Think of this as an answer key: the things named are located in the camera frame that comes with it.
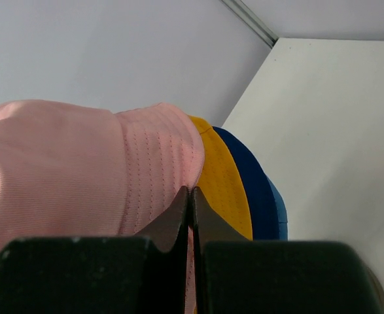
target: white shelf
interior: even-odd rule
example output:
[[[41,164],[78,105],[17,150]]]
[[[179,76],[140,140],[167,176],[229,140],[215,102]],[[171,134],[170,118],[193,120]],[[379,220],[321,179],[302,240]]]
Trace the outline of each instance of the white shelf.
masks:
[[[224,128],[279,189],[291,239],[350,244],[384,286],[384,42],[279,39]]]

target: baseball cap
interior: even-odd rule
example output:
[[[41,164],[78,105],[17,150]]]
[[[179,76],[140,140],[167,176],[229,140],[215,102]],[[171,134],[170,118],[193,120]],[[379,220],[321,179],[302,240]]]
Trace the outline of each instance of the baseball cap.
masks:
[[[197,186],[218,215],[241,235],[252,239],[249,204],[228,147],[208,122],[195,116],[189,117],[205,147],[205,163]]]
[[[225,142],[239,171],[249,202],[253,239],[286,239],[287,216],[283,200],[257,159],[230,132],[217,127],[213,129]]]
[[[116,114],[0,105],[0,250],[18,237],[134,234],[197,184],[204,153],[193,123],[167,103]]]

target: metal trim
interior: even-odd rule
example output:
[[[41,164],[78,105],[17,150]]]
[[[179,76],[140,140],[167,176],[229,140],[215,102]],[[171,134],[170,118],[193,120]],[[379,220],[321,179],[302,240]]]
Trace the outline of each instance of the metal trim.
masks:
[[[221,0],[249,28],[251,28],[270,48],[273,48],[279,37],[267,27],[241,0]]]

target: yellow baseball cap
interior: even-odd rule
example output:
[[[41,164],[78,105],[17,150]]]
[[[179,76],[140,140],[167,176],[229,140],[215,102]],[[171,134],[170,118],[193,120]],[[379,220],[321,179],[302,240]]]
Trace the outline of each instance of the yellow baseball cap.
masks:
[[[205,162],[197,186],[218,215],[247,239],[253,239],[249,204],[228,147],[204,119],[189,118],[198,129],[205,147]]]

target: pink fabric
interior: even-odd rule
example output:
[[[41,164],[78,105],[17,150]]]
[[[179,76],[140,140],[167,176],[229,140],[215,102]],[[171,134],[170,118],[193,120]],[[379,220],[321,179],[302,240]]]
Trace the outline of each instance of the pink fabric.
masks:
[[[203,161],[197,129],[169,104],[117,114],[53,101],[1,105],[0,250],[24,236],[134,234],[182,185],[197,184]]]

